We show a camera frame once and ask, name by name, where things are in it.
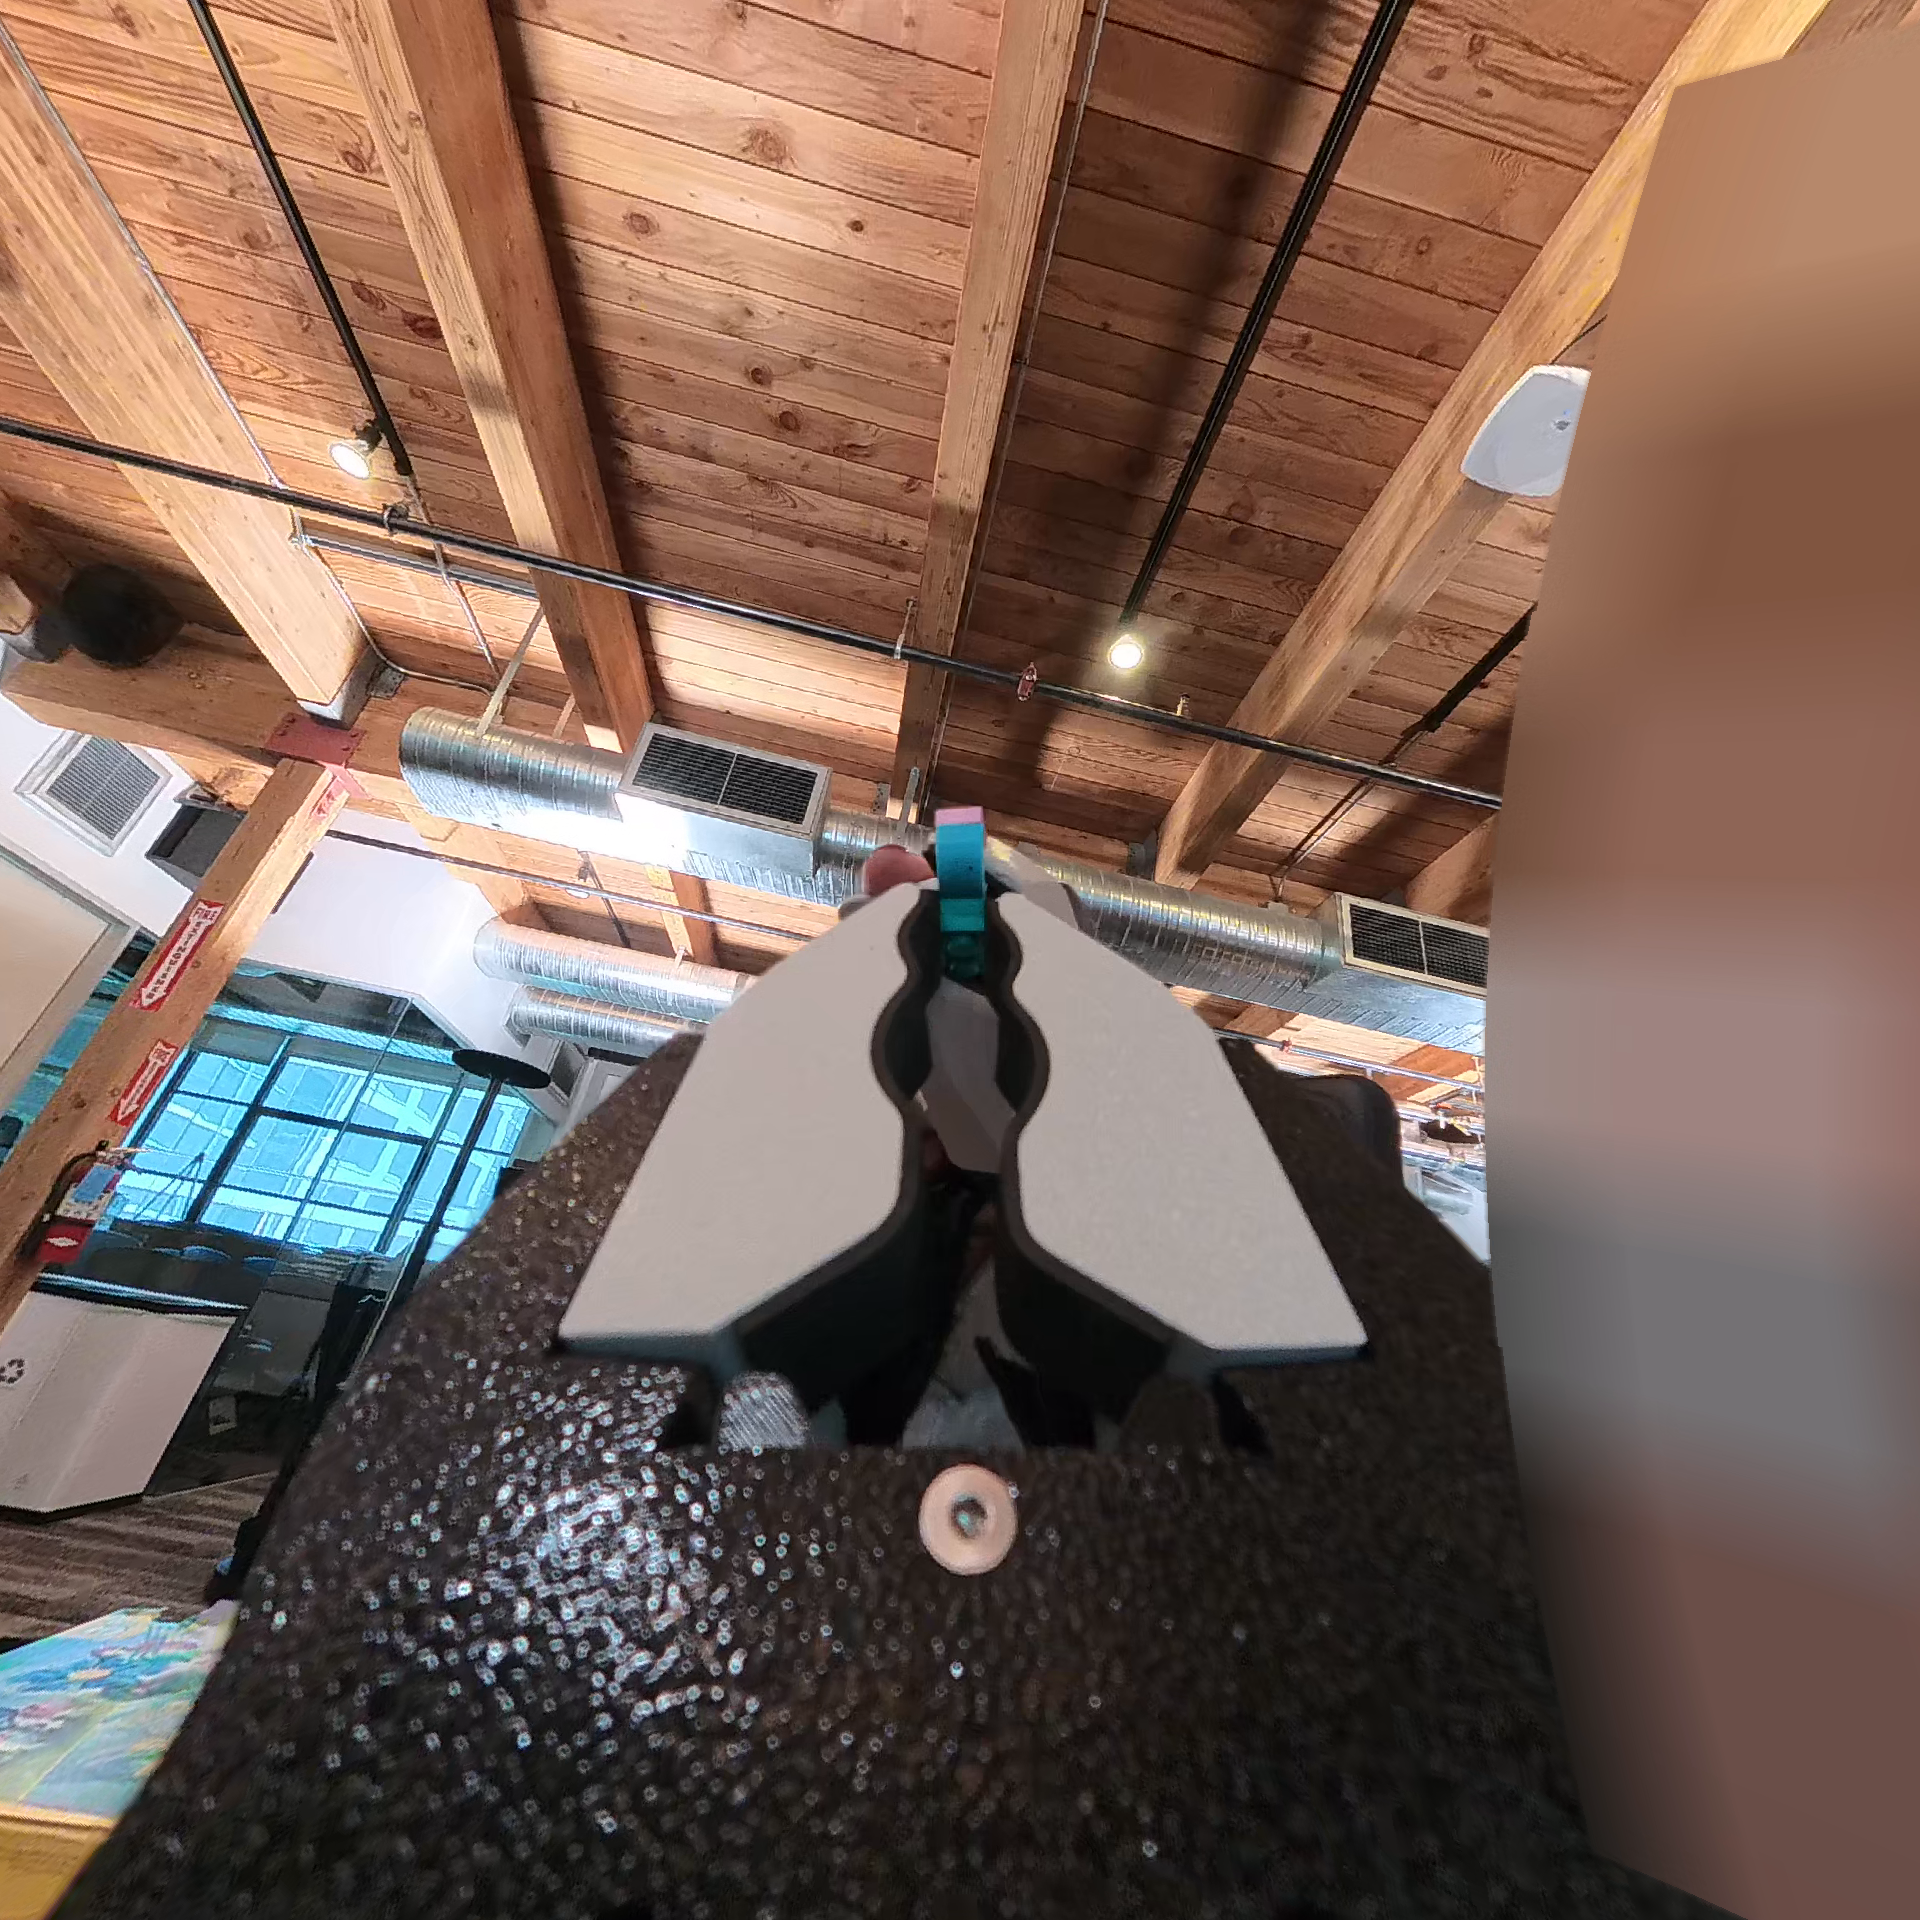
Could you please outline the white ceiling device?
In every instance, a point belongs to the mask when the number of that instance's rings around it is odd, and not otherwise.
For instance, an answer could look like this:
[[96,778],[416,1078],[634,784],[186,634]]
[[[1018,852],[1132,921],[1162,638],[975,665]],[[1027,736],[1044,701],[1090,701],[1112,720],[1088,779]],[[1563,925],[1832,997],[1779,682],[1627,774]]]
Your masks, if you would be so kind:
[[1591,378],[1571,365],[1535,365],[1518,378],[1464,449],[1462,481],[1501,496],[1557,496]]

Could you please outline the large silver ventilation duct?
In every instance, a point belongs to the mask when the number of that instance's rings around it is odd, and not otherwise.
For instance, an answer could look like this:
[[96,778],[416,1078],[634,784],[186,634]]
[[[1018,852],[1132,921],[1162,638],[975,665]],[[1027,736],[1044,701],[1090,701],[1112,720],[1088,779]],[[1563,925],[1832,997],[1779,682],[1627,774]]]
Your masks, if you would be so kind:
[[[418,708],[399,730],[398,756],[399,778],[414,800],[443,821],[664,869],[634,848],[616,818],[612,794],[627,765],[616,752],[485,728],[453,710]],[[990,843],[1014,842],[991,835]],[[912,824],[828,805],[818,870],[812,881],[781,889],[766,883],[708,883],[812,905],[838,905],[852,899],[867,857],[882,846],[931,852],[931,835]],[[1320,987],[1324,976],[1338,968],[1338,949],[1324,921],[1325,904],[1303,917],[1276,905],[1255,907],[1102,870],[1028,843],[1018,846],[1034,848],[1071,889],[1090,937],[1173,990],[1484,1053],[1484,1025],[1413,1038],[1384,1030],[1379,1014],[1367,1014]]]

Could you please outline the white wall vent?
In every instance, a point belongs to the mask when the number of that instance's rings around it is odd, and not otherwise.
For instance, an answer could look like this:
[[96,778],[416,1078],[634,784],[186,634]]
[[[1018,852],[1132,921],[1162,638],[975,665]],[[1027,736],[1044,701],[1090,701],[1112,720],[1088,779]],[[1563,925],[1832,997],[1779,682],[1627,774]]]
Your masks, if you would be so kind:
[[156,752],[61,732],[13,781],[13,796],[90,852],[116,857],[175,787],[174,763]]

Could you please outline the teal building block piece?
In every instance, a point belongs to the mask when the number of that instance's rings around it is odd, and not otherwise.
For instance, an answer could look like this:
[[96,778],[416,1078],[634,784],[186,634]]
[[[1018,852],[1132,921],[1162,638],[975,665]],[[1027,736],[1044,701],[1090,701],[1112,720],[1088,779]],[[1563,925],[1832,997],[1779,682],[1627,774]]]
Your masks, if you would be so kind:
[[983,993],[990,957],[988,826],[983,808],[939,808],[932,824],[943,976]]

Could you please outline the wooden post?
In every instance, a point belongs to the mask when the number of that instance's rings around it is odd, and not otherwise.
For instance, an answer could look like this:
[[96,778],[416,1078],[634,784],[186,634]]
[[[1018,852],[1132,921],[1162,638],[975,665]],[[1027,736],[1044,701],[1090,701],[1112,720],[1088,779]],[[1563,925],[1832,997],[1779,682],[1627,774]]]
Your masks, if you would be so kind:
[[15,1140],[2,1166],[5,1325],[42,1272],[42,1213],[66,1166],[125,1140],[354,794],[354,779],[334,763],[275,765],[199,891]]

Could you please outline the black ceiling pipe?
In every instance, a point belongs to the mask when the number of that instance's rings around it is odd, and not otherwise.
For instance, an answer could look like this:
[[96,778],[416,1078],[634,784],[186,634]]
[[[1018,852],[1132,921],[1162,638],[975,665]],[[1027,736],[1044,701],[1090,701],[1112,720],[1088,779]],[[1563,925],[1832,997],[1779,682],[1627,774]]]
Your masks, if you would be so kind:
[[1299,741],[1264,736],[1244,728],[1213,725],[1199,718],[1179,715],[1171,708],[1158,708],[1138,699],[1127,699],[1115,693],[1044,680],[1042,674],[995,668],[990,662],[973,662],[957,657],[943,657],[923,645],[908,643],[900,638],[886,640],[879,635],[851,632],[805,616],[789,616],[752,603],[741,603],[736,600],[727,600],[714,592],[698,592],[672,582],[655,582],[612,566],[597,566],[589,562],[541,555],[527,547],[439,525],[429,520],[408,514],[399,505],[379,509],[357,508],[338,499],[306,493],[293,486],[282,486],[269,481],[253,481],[238,474],[170,459],[143,449],[127,449],[119,444],[90,438],[82,435],[71,435],[59,427],[24,421],[21,417],[2,417],[2,435],[7,441],[29,444],[96,465],[131,469],[132,474],[159,478],[183,486],[220,496],[246,499],[258,505],[275,505],[278,509],[298,512],[302,517],[334,521],[346,529],[354,529],[379,537],[388,557],[398,555],[403,541],[439,547],[447,554],[458,554],[474,560],[486,560],[502,566],[517,566],[525,574],[541,574],[555,581],[567,581],[572,585],[620,592],[634,602],[643,602],[648,606],[701,612],[708,617],[727,617],[746,626],[755,626],[784,638],[821,643],[845,654],[888,658],[900,665],[923,665],[939,677],[1011,693],[1022,704],[1042,701],[1077,714],[1099,714],[1132,728],[1181,736],[1189,741],[1202,741],[1212,748],[1232,748],[1262,758],[1310,765],[1319,772],[1341,774],[1355,781],[1384,784],[1396,788],[1398,794],[1407,794],[1424,800],[1445,800],[1451,805],[1484,811],[1500,811],[1504,805],[1496,790],[1479,788],[1472,784],[1461,784],[1436,774],[1418,774],[1400,765],[1389,765],[1384,762],[1317,750]]

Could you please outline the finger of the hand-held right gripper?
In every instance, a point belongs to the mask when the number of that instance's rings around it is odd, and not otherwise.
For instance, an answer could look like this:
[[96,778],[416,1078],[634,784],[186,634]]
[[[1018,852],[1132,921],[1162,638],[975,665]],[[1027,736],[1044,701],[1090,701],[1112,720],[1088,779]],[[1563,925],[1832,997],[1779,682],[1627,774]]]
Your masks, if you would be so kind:
[[918,1091],[948,1163],[997,1174],[1014,1109],[998,1086],[1002,1021],[990,997],[947,980],[927,1002],[927,1078]]
[[1034,848],[984,843],[984,874],[990,894],[1022,896],[1071,931],[1086,931],[1071,889],[1037,859]]

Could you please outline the white recycling bin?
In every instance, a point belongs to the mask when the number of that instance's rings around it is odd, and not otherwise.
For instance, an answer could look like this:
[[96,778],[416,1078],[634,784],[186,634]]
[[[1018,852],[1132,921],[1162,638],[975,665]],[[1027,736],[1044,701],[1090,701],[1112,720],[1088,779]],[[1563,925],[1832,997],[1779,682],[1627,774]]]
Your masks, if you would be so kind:
[[139,1500],[242,1315],[240,1302],[39,1281],[2,1339],[5,1517]]

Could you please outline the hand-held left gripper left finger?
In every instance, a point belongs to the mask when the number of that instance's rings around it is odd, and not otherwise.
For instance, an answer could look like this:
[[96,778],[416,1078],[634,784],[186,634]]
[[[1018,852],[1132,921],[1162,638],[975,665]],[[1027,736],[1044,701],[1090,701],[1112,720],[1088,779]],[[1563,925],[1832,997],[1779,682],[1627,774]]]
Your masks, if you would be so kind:
[[560,1318],[574,1353],[868,1377],[925,1315],[942,907],[896,886],[706,1030]]

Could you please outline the yellow toy box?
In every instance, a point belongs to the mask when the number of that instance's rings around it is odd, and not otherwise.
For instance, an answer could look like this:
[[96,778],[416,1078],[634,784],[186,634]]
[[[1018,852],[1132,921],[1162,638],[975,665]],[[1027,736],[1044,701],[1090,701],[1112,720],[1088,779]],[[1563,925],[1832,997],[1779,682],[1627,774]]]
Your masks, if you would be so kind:
[[2,1657],[2,1916],[66,1896],[141,1795],[232,1630],[232,1601],[120,1610]]

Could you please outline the small silver ventilation duct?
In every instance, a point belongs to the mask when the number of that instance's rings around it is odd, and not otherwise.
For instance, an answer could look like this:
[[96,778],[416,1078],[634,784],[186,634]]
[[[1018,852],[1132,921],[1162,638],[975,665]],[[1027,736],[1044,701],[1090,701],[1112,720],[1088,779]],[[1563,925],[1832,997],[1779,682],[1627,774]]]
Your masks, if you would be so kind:
[[475,931],[470,961],[514,987],[507,1025],[518,1040],[643,1059],[700,1036],[755,980],[643,950],[589,944],[494,920]]

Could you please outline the fire extinguisher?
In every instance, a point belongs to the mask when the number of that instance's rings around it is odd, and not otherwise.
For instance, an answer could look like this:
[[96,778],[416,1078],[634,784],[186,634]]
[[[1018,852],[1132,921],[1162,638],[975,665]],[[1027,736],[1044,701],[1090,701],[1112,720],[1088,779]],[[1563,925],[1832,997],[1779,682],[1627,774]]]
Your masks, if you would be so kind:
[[66,1268],[84,1252],[127,1166],[131,1152],[108,1142],[96,1142],[61,1166],[32,1232],[32,1265],[39,1274]]

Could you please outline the black light track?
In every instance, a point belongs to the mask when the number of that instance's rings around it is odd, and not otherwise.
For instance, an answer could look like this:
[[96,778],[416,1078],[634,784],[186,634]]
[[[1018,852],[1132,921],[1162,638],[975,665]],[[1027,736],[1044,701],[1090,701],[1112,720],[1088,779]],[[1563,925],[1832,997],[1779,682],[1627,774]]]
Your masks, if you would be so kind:
[[1146,596],[1162,576],[1168,550],[1173,548],[1173,541],[1179,534],[1184,517],[1192,502],[1192,493],[1212,466],[1216,444],[1232,417],[1258,353],[1264,345],[1264,336],[1279,309],[1292,275],[1304,254],[1307,237],[1312,235],[1338,172],[1350,152],[1358,125],[1375,97],[1380,75],[1398,45],[1411,12],[1411,3],[1380,3],[1367,25],[1367,35],[1360,41],[1350,74],[1341,92],[1335,97],[1328,125],[1319,137],[1312,161],[1303,173],[1303,186],[1286,210],[1279,237],[1255,288],[1255,299],[1248,305],[1235,333],[1229,356],[1213,385],[1205,413],[1199,413],[1168,500],[1154,524],[1151,537],[1146,544],[1136,576],[1119,603],[1111,658],[1119,658],[1125,649],[1138,649],[1141,645],[1136,638],[1136,621],[1146,611]]
[[354,325],[348,318],[340,290],[338,290],[338,285],[336,285],[336,281],[328,272],[325,254],[319,252],[317,237],[316,237],[316,233],[310,230],[310,226],[303,217],[303,210],[298,201],[293,182],[282,166],[282,157],[277,155],[271,137],[269,137],[269,133],[267,133],[267,128],[264,128],[264,124],[263,124],[263,120],[260,120],[260,114],[253,106],[248,84],[245,83],[245,77],[240,74],[240,66],[232,59],[232,53],[229,48],[229,41],[223,36],[222,27],[220,27],[220,20],[213,14],[213,8],[207,3],[187,3],[186,8],[187,8],[187,14],[195,20],[196,35],[199,35],[199,40],[204,43],[204,50],[206,50],[206,56],[213,65],[213,70],[215,70],[220,84],[223,86],[229,107],[230,107],[240,131],[245,133],[246,145],[252,147],[256,170],[260,172],[263,182],[267,186],[267,189],[271,195],[271,201],[278,210],[278,217],[282,217],[291,240],[295,243],[295,252],[302,259],[303,275],[308,277],[316,296],[319,298],[326,325],[328,325],[328,329],[336,338],[336,345],[343,350],[348,371],[351,372],[351,379],[354,379],[354,385],[357,385],[357,388],[363,398],[367,421],[370,419],[382,421],[394,435],[398,465],[399,465],[399,491],[405,493],[406,500],[414,502],[414,514],[422,517],[424,505],[422,505],[422,496],[418,491],[416,466],[414,466],[412,452],[408,452],[408,449],[405,444],[405,436],[398,427],[398,421],[396,421],[394,409],[386,400],[386,393],[382,390],[382,387],[376,382],[376,372],[372,371],[372,365],[367,361],[367,354],[366,354],[366,350],[359,341],[359,333],[354,331]]

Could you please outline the duct vent grille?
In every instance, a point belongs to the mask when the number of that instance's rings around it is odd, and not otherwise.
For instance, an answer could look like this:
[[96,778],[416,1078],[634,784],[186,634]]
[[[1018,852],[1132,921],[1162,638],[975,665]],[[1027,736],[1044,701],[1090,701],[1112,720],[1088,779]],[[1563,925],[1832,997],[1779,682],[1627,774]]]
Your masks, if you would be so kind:
[[612,803],[644,857],[700,881],[781,889],[818,870],[830,794],[821,763],[653,723]]
[[1484,1025],[1491,931],[1400,905],[1331,896],[1324,921],[1338,965],[1331,994],[1419,1038]]

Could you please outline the large grid window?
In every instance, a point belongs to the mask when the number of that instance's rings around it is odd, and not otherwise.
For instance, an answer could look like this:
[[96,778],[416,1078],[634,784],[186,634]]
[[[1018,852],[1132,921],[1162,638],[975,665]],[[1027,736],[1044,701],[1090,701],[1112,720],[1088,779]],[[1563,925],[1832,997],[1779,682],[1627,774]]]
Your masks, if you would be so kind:
[[418,1008],[386,1013],[372,1026],[206,1020],[134,1129],[108,1225],[187,1246],[443,1260],[551,1129],[532,1096],[488,1096]]

